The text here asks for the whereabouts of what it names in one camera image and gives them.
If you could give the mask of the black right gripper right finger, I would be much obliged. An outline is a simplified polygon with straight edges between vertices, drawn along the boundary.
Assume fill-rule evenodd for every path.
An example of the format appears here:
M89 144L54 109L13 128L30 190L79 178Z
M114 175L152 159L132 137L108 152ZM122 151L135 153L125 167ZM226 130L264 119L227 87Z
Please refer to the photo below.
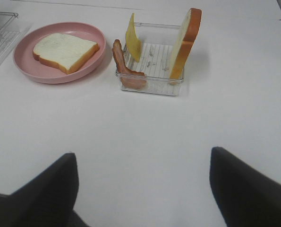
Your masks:
M221 147L210 160L210 186L229 227L281 227L281 184Z

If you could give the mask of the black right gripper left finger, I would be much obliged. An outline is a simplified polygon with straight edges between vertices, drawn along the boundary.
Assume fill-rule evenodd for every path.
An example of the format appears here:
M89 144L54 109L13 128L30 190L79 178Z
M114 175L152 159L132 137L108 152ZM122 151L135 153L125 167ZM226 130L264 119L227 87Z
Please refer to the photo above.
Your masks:
M76 156L66 153L14 193L0 194L0 227L86 227L73 210L78 189Z

